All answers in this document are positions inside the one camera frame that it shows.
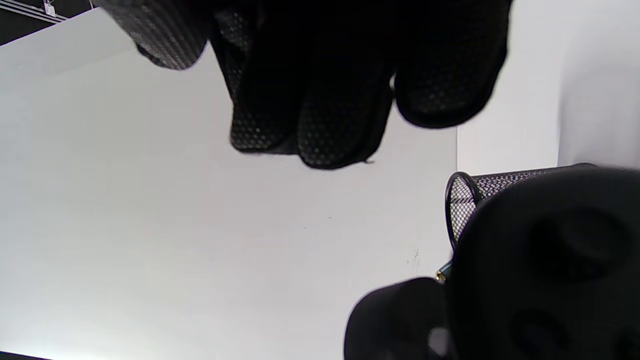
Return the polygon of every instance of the black mesh pen holder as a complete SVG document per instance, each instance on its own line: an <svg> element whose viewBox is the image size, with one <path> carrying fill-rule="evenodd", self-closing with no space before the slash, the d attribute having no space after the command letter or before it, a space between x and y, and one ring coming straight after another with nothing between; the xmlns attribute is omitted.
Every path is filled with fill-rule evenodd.
<svg viewBox="0 0 640 360"><path fill-rule="evenodd" d="M478 176L471 176L466 172L456 172L449 178L445 198L445 216L451 247L456 248L469 218L483 200L520 181L576 166L594 165L581 163L570 167L541 168Z"/></svg>

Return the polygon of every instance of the glove finger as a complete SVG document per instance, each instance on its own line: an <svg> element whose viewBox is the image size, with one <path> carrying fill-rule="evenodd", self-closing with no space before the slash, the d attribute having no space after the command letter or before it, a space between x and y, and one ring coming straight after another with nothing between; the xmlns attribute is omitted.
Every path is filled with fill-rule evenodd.
<svg viewBox="0 0 640 360"><path fill-rule="evenodd" d="M300 12L275 12L260 25L232 98L230 142L237 150L296 153L308 34Z"/></svg>
<svg viewBox="0 0 640 360"><path fill-rule="evenodd" d="M365 161L380 146L393 100L387 5L349 2L319 25L298 123L298 152L312 168Z"/></svg>
<svg viewBox="0 0 640 360"><path fill-rule="evenodd" d="M199 0L94 0L152 63L183 70L202 54L211 32L211 2Z"/></svg>
<svg viewBox="0 0 640 360"><path fill-rule="evenodd" d="M511 0L406 5L409 11L399 19L398 108L418 126L461 124L491 97L507 54Z"/></svg>
<svg viewBox="0 0 640 360"><path fill-rule="evenodd" d="M229 96L235 99L257 30L257 6L226 6L216 9L210 37L220 70L225 78Z"/></svg>

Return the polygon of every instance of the black round knob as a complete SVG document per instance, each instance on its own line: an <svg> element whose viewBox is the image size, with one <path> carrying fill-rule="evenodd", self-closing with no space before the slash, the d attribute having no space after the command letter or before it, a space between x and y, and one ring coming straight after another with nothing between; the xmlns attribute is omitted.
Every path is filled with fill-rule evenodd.
<svg viewBox="0 0 640 360"><path fill-rule="evenodd" d="M537 221L529 256L534 272L558 281L605 276L625 258L630 236L624 225L595 209L572 209Z"/></svg>
<svg viewBox="0 0 640 360"><path fill-rule="evenodd" d="M509 325L511 338L528 359L563 359L570 346L566 329L542 310L521 310Z"/></svg>

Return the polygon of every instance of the black glove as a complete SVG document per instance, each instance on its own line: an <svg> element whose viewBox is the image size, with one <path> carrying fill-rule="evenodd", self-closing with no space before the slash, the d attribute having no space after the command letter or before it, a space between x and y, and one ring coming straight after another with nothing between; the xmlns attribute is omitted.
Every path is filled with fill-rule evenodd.
<svg viewBox="0 0 640 360"><path fill-rule="evenodd" d="M486 104L511 0L94 0L151 62L186 69L209 40L234 104L231 144L310 167L364 161L394 97L420 127ZM390 80L395 75L394 90Z"/></svg>

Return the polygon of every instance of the black object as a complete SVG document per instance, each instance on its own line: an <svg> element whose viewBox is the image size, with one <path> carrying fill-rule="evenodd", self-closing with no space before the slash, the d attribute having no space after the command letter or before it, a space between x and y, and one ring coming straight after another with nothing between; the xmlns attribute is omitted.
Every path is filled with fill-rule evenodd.
<svg viewBox="0 0 640 360"><path fill-rule="evenodd" d="M420 127L455 126L484 108L507 56L511 8L511 0L95 4L158 66L186 69L210 42L234 105L231 145L295 154L320 169L369 158L394 96Z"/></svg>
<svg viewBox="0 0 640 360"><path fill-rule="evenodd" d="M640 172L631 170L570 167L512 184L470 217L441 290L432 282L414 289L433 296L444 290L445 303L424 302L417 312L445 315L450 359L637 359L639 202ZM363 317L354 311L349 326ZM354 337L346 337L345 348ZM429 358L397 356L389 348L377 354L389 356L345 359Z"/></svg>
<svg viewBox="0 0 640 360"><path fill-rule="evenodd" d="M344 359L437 358L430 335L444 327L444 289L436 281L422 277L393 284L367 294L351 312Z"/></svg>

